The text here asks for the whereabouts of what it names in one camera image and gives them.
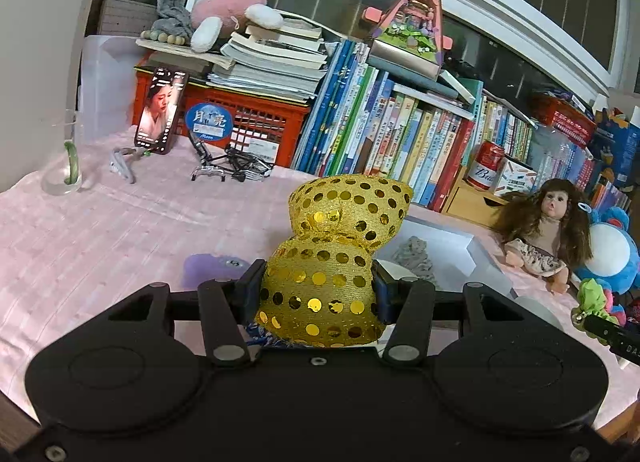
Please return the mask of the grey plush toy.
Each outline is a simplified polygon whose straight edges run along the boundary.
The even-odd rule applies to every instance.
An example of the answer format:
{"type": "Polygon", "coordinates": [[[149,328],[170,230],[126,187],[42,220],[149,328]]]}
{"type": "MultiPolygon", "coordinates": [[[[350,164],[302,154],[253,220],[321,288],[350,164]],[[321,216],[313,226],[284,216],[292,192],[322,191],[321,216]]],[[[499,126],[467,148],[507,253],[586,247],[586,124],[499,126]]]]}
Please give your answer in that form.
{"type": "Polygon", "coordinates": [[[157,19],[151,26],[152,31],[190,40],[194,29],[191,13],[184,6],[183,0],[156,0],[156,13],[157,19]]]}

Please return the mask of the blue white plush toy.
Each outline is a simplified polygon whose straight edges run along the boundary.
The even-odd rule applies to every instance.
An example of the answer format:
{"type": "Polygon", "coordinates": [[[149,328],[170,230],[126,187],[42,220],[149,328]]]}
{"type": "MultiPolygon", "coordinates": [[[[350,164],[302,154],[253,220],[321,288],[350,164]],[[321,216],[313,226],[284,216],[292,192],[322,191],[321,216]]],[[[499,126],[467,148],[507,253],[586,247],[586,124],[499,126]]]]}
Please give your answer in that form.
{"type": "Polygon", "coordinates": [[[615,206],[602,212],[593,208],[589,217],[592,257],[576,269],[577,278],[596,279],[618,295],[638,288],[639,252],[628,234],[627,213],[615,206]]]}

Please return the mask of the red Budweiser can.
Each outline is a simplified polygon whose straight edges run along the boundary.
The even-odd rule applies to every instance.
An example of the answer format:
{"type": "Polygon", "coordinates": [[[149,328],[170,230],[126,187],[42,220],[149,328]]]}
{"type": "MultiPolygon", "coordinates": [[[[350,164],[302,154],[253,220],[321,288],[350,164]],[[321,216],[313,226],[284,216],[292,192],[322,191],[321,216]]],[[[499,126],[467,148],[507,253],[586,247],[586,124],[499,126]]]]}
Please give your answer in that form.
{"type": "Polygon", "coordinates": [[[492,141],[485,140],[466,173],[466,181],[476,188],[489,190],[498,174],[499,165],[504,157],[503,148],[492,141]]]}

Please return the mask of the white pencil box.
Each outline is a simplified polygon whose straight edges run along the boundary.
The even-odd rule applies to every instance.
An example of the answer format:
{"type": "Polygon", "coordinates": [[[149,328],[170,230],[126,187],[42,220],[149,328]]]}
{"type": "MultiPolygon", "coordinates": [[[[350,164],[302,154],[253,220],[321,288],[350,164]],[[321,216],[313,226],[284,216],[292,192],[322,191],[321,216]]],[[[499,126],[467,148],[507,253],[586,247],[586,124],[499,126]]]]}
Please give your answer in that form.
{"type": "Polygon", "coordinates": [[[505,156],[498,167],[496,179],[491,187],[495,196],[504,198],[508,193],[530,193],[537,178],[536,170],[505,156]]]}

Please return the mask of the stack of lying books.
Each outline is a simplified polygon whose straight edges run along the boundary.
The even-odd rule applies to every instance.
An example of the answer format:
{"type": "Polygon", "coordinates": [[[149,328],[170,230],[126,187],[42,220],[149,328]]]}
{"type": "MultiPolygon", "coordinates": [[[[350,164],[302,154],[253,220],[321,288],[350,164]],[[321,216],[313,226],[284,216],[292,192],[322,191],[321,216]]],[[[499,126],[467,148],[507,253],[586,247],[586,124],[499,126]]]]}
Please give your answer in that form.
{"type": "Polygon", "coordinates": [[[157,52],[157,61],[174,60],[212,87],[304,104],[316,96],[330,56],[321,26],[285,17],[280,29],[250,22],[212,50],[197,54],[178,37],[144,31],[136,44],[157,52]]]}

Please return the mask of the lime green scrunchie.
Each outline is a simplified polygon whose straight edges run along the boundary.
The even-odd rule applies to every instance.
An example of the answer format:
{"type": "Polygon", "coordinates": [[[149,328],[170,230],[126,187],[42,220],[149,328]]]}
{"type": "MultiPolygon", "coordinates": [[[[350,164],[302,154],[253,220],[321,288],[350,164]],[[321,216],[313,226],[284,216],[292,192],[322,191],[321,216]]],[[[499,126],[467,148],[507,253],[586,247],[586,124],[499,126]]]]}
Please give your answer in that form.
{"type": "Polygon", "coordinates": [[[587,316],[618,323],[617,318],[612,315],[612,291],[605,289],[596,279],[584,279],[579,283],[577,300],[578,306],[572,309],[570,316],[573,326],[578,330],[585,331],[584,321],[587,316]]]}

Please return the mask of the red basket on books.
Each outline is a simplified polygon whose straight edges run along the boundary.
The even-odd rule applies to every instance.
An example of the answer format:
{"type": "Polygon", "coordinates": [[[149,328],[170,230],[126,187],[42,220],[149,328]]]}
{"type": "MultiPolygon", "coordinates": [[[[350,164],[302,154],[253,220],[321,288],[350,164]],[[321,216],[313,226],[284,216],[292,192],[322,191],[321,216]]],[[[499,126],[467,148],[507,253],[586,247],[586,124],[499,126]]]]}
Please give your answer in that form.
{"type": "Polygon", "coordinates": [[[586,148],[597,125],[591,118],[563,99],[536,94],[529,98],[533,116],[538,122],[558,130],[580,148],[586,148]]]}

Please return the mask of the row of upright books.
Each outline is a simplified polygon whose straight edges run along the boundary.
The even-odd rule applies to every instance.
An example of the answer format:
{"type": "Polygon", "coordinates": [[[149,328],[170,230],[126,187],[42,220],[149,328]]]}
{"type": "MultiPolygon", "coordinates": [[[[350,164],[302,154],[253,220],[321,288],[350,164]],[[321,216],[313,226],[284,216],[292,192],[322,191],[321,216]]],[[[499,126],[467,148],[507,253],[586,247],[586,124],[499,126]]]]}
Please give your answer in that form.
{"type": "Polygon", "coordinates": [[[331,176],[369,174],[409,185],[413,200],[441,210],[461,167],[469,168],[489,140],[504,156],[537,172],[533,189],[552,177],[594,189],[596,207],[628,208],[624,190],[601,173],[588,148],[573,144],[552,127],[533,125],[484,89],[464,80],[475,96],[469,109],[432,92],[400,84],[367,64],[365,44],[341,40],[291,162],[294,170],[331,176]]]}

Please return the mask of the pink triangular dollhouse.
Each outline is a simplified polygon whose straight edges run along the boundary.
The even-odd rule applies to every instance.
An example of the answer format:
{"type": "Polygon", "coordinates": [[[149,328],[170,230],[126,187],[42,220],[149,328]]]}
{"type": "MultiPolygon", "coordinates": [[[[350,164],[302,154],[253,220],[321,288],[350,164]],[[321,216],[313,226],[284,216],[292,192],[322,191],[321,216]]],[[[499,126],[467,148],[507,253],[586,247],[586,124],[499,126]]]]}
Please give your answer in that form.
{"type": "Polygon", "coordinates": [[[366,39],[370,66],[438,79],[446,48],[442,0],[395,0],[386,11],[367,7],[361,18],[371,26],[366,39]]]}

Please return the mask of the brown haired baby doll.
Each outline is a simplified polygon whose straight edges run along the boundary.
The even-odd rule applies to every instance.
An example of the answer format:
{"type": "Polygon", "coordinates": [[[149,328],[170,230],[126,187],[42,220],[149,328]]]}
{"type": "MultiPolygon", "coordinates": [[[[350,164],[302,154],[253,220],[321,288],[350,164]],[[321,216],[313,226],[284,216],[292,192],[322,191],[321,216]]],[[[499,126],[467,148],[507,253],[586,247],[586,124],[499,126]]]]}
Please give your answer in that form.
{"type": "Polygon", "coordinates": [[[549,179],[529,196],[514,194],[492,230],[504,262],[541,278],[551,293],[566,293],[572,271],[592,259],[587,203],[567,179],[549,179]]]}

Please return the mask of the grey metal clip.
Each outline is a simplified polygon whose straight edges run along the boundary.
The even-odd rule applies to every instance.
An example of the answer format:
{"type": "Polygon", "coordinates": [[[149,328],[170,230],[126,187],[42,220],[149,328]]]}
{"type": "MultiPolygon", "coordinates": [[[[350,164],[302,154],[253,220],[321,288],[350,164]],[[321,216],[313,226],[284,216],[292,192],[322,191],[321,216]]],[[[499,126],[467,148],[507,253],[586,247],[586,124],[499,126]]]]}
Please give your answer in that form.
{"type": "Polygon", "coordinates": [[[136,175],[132,169],[132,163],[149,155],[149,150],[145,148],[114,148],[110,153],[110,171],[125,179],[126,182],[134,184],[136,175]]]}

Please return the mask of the gold sequin bow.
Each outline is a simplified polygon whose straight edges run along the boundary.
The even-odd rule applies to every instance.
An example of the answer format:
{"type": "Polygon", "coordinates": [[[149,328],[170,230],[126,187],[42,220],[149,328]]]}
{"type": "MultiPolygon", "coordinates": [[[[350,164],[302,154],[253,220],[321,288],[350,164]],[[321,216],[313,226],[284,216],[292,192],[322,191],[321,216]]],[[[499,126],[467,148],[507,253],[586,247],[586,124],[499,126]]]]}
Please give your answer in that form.
{"type": "Polygon", "coordinates": [[[267,262],[254,320],[280,340],[318,347],[377,341],[373,254],[412,200],[398,180],[363,174],[305,182],[288,198],[292,237],[267,262]]]}

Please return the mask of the purple fluffy plush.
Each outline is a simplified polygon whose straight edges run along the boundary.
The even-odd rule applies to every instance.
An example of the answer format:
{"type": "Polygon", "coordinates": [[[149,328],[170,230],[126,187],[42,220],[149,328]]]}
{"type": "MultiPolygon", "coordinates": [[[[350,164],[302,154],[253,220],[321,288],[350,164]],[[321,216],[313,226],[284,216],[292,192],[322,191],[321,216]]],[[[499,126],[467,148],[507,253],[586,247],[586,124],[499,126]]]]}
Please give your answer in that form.
{"type": "Polygon", "coordinates": [[[234,256],[190,255],[183,263],[181,289],[196,290],[209,280],[227,282],[239,279],[249,266],[249,262],[234,256]]]}

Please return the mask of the pink white plush toy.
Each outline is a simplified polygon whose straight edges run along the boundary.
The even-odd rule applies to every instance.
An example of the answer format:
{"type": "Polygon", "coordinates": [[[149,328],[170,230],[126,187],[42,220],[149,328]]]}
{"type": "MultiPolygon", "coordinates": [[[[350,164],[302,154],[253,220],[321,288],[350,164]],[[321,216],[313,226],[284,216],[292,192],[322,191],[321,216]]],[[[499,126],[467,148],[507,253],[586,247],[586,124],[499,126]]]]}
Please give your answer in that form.
{"type": "Polygon", "coordinates": [[[242,30],[247,22],[278,30],[284,20],[267,0],[198,0],[191,10],[191,49],[197,54],[209,52],[217,40],[242,30]]]}

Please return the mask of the blue cardboard box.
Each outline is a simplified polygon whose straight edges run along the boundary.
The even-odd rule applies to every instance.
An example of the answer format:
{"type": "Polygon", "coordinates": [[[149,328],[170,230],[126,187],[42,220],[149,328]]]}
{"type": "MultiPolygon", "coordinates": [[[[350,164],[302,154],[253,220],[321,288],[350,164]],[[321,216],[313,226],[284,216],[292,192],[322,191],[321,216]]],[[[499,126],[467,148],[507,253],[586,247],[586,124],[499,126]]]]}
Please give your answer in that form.
{"type": "Polygon", "coordinates": [[[596,113],[596,130],[589,150],[602,163],[601,173],[616,188],[632,183],[631,171],[639,150],[639,125],[618,109],[596,113]]]}

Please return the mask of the round blue sticker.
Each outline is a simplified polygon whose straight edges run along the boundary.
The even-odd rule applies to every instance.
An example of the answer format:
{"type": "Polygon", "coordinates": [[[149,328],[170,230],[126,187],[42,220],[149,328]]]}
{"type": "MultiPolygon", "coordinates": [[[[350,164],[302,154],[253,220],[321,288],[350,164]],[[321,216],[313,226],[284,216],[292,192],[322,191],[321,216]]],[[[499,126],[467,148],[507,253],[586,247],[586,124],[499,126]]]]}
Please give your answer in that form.
{"type": "Polygon", "coordinates": [[[186,127],[200,139],[218,141],[231,136],[231,113],[218,104],[194,104],[186,110],[186,127]]]}

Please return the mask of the wooden drawer box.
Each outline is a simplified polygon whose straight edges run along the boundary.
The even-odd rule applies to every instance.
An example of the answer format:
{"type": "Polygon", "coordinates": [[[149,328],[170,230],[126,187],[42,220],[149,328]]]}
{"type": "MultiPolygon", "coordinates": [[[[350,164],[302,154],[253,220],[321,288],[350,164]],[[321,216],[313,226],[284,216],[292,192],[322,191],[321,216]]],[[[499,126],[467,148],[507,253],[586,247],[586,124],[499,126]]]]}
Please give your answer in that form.
{"type": "Polygon", "coordinates": [[[506,200],[469,184],[465,174],[466,168],[461,167],[442,208],[442,214],[491,228],[506,205],[506,200]]]}

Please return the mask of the white cardboard box tray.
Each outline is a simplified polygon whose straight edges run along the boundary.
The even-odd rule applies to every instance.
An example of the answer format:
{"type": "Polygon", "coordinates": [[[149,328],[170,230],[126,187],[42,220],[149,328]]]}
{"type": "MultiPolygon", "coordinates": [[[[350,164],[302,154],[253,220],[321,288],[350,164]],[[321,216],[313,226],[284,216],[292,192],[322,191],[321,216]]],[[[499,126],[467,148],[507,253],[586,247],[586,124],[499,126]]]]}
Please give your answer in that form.
{"type": "Polygon", "coordinates": [[[411,238],[426,243],[426,254],[433,264],[436,288],[461,292],[466,282],[482,282],[500,294],[517,298],[512,281],[484,248],[480,239],[469,232],[409,216],[398,234],[373,257],[382,262],[394,260],[395,253],[411,238]]]}

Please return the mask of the red plastic crate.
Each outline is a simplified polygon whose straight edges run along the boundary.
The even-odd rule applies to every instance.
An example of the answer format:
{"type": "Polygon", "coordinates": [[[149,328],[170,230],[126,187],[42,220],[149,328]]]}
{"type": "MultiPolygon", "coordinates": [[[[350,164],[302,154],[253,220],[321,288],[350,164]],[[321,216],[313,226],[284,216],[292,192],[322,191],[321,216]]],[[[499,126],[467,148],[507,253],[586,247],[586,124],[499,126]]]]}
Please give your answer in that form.
{"type": "MultiPolygon", "coordinates": [[[[136,131],[145,93],[155,70],[137,70],[136,99],[132,119],[136,131]]],[[[228,92],[215,87],[195,86],[189,76],[176,117],[177,127],[174,137],[180,134],[189,136],[190,130],[186,127],[184,118],[186,110],[201,102],[218,104],[226,108],[233,118],[230,137],[218,141],[202,139],[203,141],[219,148],[226,148],[231,144],[235,149],[259,156],[277,166],[291,165],[303,118],[309,112],[308,108],[238,92],[228,92]]]]}

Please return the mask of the large white paper cup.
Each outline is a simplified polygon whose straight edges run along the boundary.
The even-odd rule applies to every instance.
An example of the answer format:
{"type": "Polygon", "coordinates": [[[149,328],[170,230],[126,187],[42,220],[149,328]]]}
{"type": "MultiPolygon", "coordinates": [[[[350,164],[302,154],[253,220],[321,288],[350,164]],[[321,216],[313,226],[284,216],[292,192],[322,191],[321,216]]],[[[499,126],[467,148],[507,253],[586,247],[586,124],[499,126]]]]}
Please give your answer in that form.
{"type": "Polygon", "coordinates": [[[546,306],[539,303],[538,300],[534,300],[533,298],[528,296],[520,295],[515,299],[515,303],[525,308],[538,318],[541,318],[546,323],[549,323],[558,330],[563,331],[560,320],[556,318],[555,315],[553,315],[546,306]]]}

